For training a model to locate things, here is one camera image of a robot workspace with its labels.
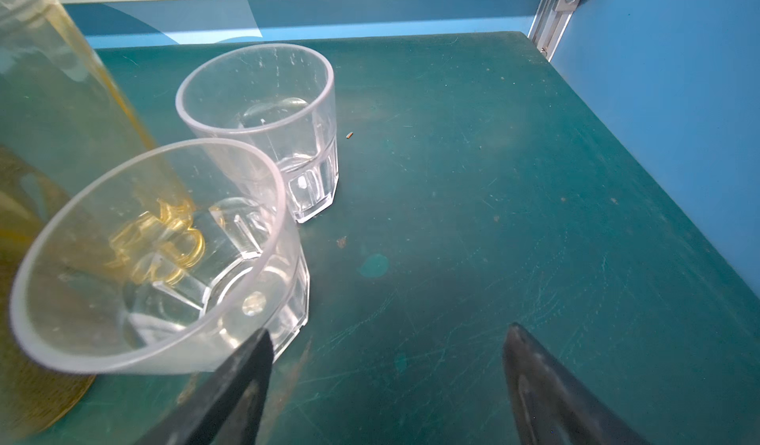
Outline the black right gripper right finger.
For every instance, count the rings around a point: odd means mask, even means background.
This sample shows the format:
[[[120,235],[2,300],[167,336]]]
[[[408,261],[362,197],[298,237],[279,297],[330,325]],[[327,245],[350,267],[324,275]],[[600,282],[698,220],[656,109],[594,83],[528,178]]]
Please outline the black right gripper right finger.
[[[522,444],[646,444],[524,326],[512,323],[503,367]]]

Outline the tall yellow plastic glass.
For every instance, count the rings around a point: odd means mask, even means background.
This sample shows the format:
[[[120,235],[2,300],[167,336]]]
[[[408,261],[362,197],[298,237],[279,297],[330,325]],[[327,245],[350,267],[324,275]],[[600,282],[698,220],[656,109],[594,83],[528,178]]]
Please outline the tall yellow plastic glass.
[[[1,302],[84,187],[156,142],[59,0],[1,0]]]

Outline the aluminium frame right post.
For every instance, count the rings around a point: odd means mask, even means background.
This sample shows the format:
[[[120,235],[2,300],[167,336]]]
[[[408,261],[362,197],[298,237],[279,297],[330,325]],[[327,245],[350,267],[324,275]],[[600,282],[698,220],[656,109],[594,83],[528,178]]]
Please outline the aluminium frame right post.
[[[582,0],[540,0],[528,39],[551,61],[566,31],[572,15]]]

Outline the clear faceted glass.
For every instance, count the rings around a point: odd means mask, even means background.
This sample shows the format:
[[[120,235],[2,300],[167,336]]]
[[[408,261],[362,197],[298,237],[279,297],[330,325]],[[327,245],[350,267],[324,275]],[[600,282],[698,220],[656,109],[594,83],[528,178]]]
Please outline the clear faceted glass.
[[[306,223],[334,202],[338,187],[334,82],[321,53],[259,44],[195,69],[180,85],[175,107],[197,136],[239,140],[269,156],[295,221]]]
[[[259,330],[281,354],[309,300],[280,170],[245,142],[205,138],[146,152],[73,196],[20,265],[10,323],[57,371],[189,374]]]

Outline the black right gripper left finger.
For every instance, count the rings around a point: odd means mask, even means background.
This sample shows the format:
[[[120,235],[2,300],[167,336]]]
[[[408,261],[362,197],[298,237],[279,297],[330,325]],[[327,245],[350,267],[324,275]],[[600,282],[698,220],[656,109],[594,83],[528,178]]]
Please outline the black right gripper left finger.
[[[273,361],[270,334],[261,328],[138,443],[255,443]]]

